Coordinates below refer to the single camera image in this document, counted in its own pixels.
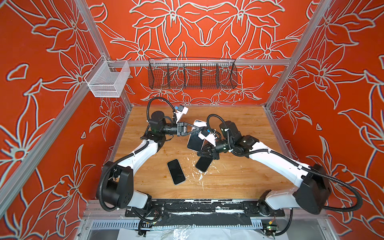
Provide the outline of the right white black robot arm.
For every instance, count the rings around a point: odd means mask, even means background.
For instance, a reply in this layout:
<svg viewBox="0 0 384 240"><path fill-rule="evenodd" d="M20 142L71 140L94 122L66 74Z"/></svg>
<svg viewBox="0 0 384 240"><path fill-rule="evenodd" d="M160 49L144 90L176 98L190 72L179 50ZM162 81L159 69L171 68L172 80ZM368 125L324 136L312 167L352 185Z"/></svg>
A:
<svg viewBox="0 0 384 240"><path fill-rule="evenodd" d="M321 213L331 194L323 167L302 164L272 150L255 137L243 136L231 121L220 124L220 129L223 136L217 140L208 127L200 128L198 137L209 144L199 151L199 156L217 160L220 153L231 152L269 167L294 185L286 190L266 190L259 198L261 215L269 216L272 210L285 208L301 208L313 215Z"/></svg>

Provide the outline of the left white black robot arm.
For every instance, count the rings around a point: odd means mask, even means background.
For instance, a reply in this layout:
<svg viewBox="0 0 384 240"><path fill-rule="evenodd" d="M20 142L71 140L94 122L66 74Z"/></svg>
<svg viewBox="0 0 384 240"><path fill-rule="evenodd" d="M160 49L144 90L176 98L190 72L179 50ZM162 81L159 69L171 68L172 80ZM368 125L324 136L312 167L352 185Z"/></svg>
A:
<svg viewBox="0 0 384 240"><path fill-rule="evenodd" d="M105 211L149 207L151 196L134 189L136 172L163 147L167 136L184 137L197 134L206 126L181 122L181 115L181 112L174 110L169 123L169 117L161 111L147 115L148 125L141 137L141 144L127 156L103 165L97 199Z"/></svg>

